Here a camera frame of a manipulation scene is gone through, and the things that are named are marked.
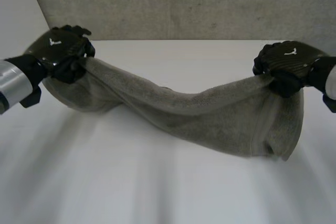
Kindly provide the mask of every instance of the robotic hand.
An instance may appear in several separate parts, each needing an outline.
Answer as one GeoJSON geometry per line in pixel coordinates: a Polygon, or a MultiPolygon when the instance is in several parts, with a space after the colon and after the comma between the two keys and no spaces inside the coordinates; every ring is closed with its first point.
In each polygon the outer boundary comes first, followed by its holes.
{"type": "Polygon", "coordinates": [[[287,98],[301,88],[314,86],[323,101],[336,113],[336,57],[297,41],[265,45],[254,60],[255,75],[270,73],[270,89],[287,98]]]}
{"type": "Polygon", "coordinates": [[[0,114],[16,103],[27,108],[39,103],[39,83],[46,77],[73,83],[85,74],[80,57],[94,57],[95,49],[84,35],[89,30],[66,25],[39,37],[22,56],[0,61],[0,114]]]}

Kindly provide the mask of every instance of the white table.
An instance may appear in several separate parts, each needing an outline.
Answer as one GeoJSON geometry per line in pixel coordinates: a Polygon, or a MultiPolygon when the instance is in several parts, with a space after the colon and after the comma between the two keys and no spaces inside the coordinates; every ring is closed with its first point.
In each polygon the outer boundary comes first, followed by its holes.
{"type": "MultiPolygon", "coordinates": [[[[179,92],[252,75],[267,41],[94,41],[97,58],[179,92]]],[[[82,114],[45,89],[1,117],[2,223],[333,223],[334,115],[305,90],[287,162],[241,158],[172,137],[120,106],[82,114]]]]}

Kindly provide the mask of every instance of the gray wall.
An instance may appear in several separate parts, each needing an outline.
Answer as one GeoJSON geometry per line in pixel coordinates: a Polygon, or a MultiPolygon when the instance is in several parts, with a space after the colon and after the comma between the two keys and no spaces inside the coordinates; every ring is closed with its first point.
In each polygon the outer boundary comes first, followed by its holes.
{"type": "Polygon", "coordinates": [[[336,52],[336,0],[38,0],[93,39],[300,39],[336,52]]]}

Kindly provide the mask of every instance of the robotic arm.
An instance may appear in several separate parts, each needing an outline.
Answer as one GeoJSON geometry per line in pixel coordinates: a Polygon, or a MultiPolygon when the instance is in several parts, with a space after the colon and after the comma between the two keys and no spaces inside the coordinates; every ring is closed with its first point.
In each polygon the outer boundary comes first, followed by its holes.
{"type": "Polygon", "coordinates": [[[85,74],[80,57],[94,57],[95,49],[79,26],[53,28],[38,38],[22,56],[0,61],[0,114],[16,103],[28,108],[39,103],[39,83],[46,77],[73,83],[85,74]]]}

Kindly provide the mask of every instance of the fabric fold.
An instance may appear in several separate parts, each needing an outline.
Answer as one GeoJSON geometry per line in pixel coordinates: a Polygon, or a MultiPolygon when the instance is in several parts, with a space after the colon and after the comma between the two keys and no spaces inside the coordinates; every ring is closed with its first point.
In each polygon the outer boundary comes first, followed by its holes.
{"type": "Polygon", "coordinates": [[[269,75],[217,86],[197,94],[175,92],[94,58],[83,58],[83,78],[44,86],[65,105],[106,112],[125,104],[158,128],[190,142],[238,156],[288,159],[302,128],[303,91],[272,94],[269,75]]]}

